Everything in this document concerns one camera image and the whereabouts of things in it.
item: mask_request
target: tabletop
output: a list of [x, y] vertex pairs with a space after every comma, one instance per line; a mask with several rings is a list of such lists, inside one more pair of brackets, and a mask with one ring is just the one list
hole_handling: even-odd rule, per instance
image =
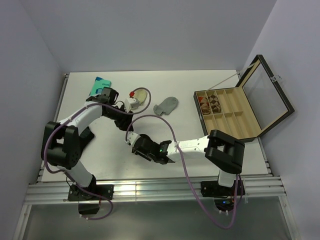
[[[178, 141], [204, 136], [194, 102], [194, 92], [206, 90], [235, 74], [235, 70], [176, 70], [176, 71], [114, 71], [72, 72], [65, 85], [57, 120], [60, 121], [81, 108], [88, 98], [96, 77], [111, 81], [111, 88], [119, 92], [118, 100], [124, 101], [129, 93], [145, 87], [151, 91], [150, 107], [140, 113], [154, 114], [153, 106], [167, 97], [178, 99], [177, 108], [163, 117], [171, 124]], [[216, 88], [235, 87], [238, 76], [230, 78]], [[157, 143], [172, 140], [167, 125], [160, 119], [145, 117], [134, 123], [134, 131], [147, 134]], [[144, 180], [181, 178], [184, 170], [181, 161], [161, 165], [131, 153], [132, 147], [125, 143], [125, 132], [119, 130], [111, 119], [100, 117], [90, 124], [95, 138], [85, 148], [80, 158], [87, 170], [97, 180]], [[217, 177], [219, 169], [209, 160], [187, 159], [190, 177]], [[242, 175], [265, 175], [268, 170], [258, 139], [245, 144]], [[63, 173], [50, 174], [44, 170], [42, 182], [65, 181]]]

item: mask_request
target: brown patterned item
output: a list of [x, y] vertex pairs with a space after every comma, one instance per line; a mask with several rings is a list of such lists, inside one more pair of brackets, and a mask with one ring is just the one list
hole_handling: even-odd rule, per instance
[[211, 114], [211, 109], [209, 106], [209, 101], [203, 96], [198, 96], [198, 101], [200, 103], [201, 112], [203, 115]]
[[210, 106], [214, 114], [219, 114], [221, 112], [221, 105], [219, 103], [218, 97], [214, 94], [209, 96]]

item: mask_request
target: teal package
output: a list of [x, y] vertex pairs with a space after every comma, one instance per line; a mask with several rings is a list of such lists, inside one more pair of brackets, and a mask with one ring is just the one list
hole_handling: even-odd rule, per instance
[[101, 94], [104, 87], [110, 88], [110, 86], [111, 86], [111, 81], [105, 80], [105, 79], [97, 76], [95, 78], [93, 87], [91, 89], [90, 96], [95, 96], [97, 94]]

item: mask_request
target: gray fabric item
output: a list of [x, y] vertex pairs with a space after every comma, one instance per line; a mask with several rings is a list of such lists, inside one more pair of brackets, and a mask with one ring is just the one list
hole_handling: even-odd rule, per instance
[[167, 97], [159, 105], [154, 105], [153, 111], [156, 115], [169, 115], [178, 105], [178, 99], [174, 96]]

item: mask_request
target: open box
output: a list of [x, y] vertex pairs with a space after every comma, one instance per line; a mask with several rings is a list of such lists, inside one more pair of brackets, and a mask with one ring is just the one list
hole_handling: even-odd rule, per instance
[[[250, 65], [253, 66], [245, 71], [235, 87], [194, 92], [205, 135], [217, 129], [251, 142], [295, 111], [264, 57], [257, 55]], [[214, 112], [211, 107], [209, 99], [214, 97], [218, 99], [220, 112]], [[202, 112], [199, 101], [202, 98], [208, 101], [210, 113]]]

